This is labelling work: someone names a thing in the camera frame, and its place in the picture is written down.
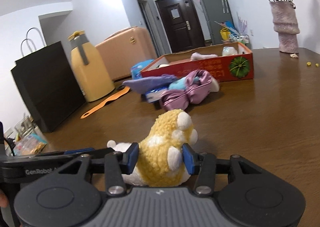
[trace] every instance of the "brown tabletop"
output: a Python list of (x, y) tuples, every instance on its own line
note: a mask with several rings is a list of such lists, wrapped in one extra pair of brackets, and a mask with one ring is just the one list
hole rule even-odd
[[(224, 82), (219, 93), (187, 109), (199, 134), (194, 149), (225, 159), (240, 154), (296, 186), (307, 201), (299, 227), (319, 227), (320, 55), (303, 48), (299, 59), (278, 49), (253, 53), (254, 80)], [(45, 151), (99, 149), (108, 140), (140, 142), (163, 113), (130, 92), (80, 120), (98, 103), (84, 105), (46, 134)], [(225, 184), (227, 177), (219, 175), (216, 189)], [(96, 185), (103, 189), (103, 179)]]

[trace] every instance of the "plush toy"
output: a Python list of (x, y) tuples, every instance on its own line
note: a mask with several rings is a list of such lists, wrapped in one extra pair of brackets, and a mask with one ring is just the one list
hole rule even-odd
[[(171, 110), (156, 119), (151, 131), (139, 143), (139, 158), (130, 175), (122, 175), (124, 182), (150, 187), (178, 186), (190, 177), (182, 161), (182, 145), (193, 145), (198, 133), (191, 117), (181, 109)], [(126, 152), (131, 143), (116, 144), (110, 140), (108, 148)]]

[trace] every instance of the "pink satin scrunchie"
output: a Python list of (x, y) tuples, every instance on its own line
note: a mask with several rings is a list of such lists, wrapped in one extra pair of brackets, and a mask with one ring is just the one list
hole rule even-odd
[(160, 104), (166, 111), (173, 109), (185, 110), (190, 103), (199, 104), (209, 94), (212, 77), (206, 70), (195, 70), (186, 76), (186, 90), (167, 90), (161, 95)]

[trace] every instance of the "purple sock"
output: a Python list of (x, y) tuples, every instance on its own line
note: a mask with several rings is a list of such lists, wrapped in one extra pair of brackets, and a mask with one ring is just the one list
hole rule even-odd
[(168, 86), (176, 80), (177, 77), (174, 75), (150, 76), (137, 80), (124, 81), (122, 85), (129, 86), (134, 92), (145, 94), (151, 90)]

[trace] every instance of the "green plant image on box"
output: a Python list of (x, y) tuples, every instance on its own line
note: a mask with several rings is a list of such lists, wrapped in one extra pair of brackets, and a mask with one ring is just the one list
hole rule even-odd
[(246, 77), (250, 72), (250, 62), (247, 58), (238, 56), (231, 61), (229, 70), (234, 77), (241, 79)]

